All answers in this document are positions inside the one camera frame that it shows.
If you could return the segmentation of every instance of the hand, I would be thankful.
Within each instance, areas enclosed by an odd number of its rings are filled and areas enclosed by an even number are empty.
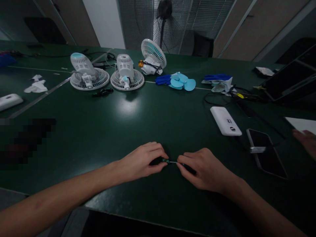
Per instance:
[[[316,161],[316,135],[308,130],[300,131],[293,129],[293,136],[304,146],[308,154]]]
[[[190,166],[197,174],[191,174],[180,163]],[[180,155],[177,166],[181,174],[198,189],[221,194],[229,189],[230,185],[234,185],[234,181],[238,179],[207,148],[194,153],[186,152]]]
[[[157,142],[149,142],[136,148],[126,157],[115,161],[115,171],[120,177],[121,183],[159,173],[167,162],[161,162],[158,165],[150,166],[149,163],[158,157],[169,159],[162,145]]]

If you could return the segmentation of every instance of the blue glove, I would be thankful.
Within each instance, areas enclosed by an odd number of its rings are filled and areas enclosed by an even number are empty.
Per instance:
[[[228,81],[231,76],[226,75],[225,73],[221,74],[214,74],[214,75],[205,75],[205,81],[214,81],[214,80],[221,80],[221,81]]]
[[[171,77],[171,75],[163,75],[163,76],[157,77],[155,79],[155,82],[156,82],[157,85],[162,85],[162,84],[170,85],[171,84],[171,82],[170,82],[171,78],[170,77]]]

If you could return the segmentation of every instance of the phone screen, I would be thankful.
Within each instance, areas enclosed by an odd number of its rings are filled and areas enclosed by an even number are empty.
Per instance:
[[[287,178],[287,174],[282,166],[282,163],[277,155],[276,150],[272,147],[272,142],[269,136],[265,133],[258,132],[252,129],[248,129],[250,135],[250,141],[252,140],[253,146],[265,146],[266,151],[264,153],[257,153],[255,156],[261,165],[262,170],[275,174],[282,178]]]

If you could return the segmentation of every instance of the table surface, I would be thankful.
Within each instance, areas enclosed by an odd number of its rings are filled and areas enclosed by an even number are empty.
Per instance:
[[[29,49],[26,43],[1,41],[0,49],[19,50],[25,54],[67,55],[88,47],[43,44],[43,48]],[[88,52],[106,52],[105,48],[88,48]],[[132,60],[143,59],[141,51],[113,49],[116,54],[127,53]],[[261,172],[240,143],[223,136],[210,113],[211,105],[203,102],[210,91],[201,84],[204,75],[226,73],[233,83],[252,89],[263,82],[252,69],[264,65],[255,62],[199,58],[166,54],[164,73],[176,71],[194,78],[197,87],[191,92],[174,90],[166,85],[151,83],[156,76],[145,76],[144,85],[135,91],[114,91],[107,97],[92,98],[94,92],[74,89],[69,82],[23,112],[9,125],[2,126],[1,149],[23,131],[30,119],[55,118],[56,128],[43,139],[28,163],[15,170],[0,171],[0,187],[26,194],[34,194],[63,180],[74,177],[112,161],[121,159],[136,147],[150,141],[160,142],[170,160],[184,152],[203,147],[232,172],[245,179],[267,202],[307,234],[315,233],[316,182],[315,162],[292,137],[286,117],[315,119],[316,113],[281,107],[272,103],[246,103],[269,121],[286,137],[277,147],[289,180]],[[19,58],[16,64],[0,68],[0,96],[17,93],[25,102],[0,112],[6,118],[40,94],[26,94],[28,80],[40,74],[48,89],[69,77],[72,65],[65,58]],[[112,75],[113,69],[107,72]],[[223,103],[223,96],[210,98]],[[247,118],[235,105],[228,111],[243,132],[241,141],[249,146],[246,129],[268,133],[273,142],[282,138],[258,118]],[[256,235],[253,225],[232,202],[216,193],[196,189],[184,179],[176,165],[170,164],[161,173],[110,188],[84,204],[87,208],[125,216],[146,222],[213,236]]]

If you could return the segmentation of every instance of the black chair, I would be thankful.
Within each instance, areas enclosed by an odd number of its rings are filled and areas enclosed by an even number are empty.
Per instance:
[[[25,17],[24,22],[40,43],[66,44],[56,23],[47,17]]]
[[[277,61],[277,64],[289,64],[310,47],[316,44],[315,38],[301,38],[297,40]]]
[[[194,32],[194,48],[192,56],[198,57],[213,57],[214,39],[209,39],[205,36]]]

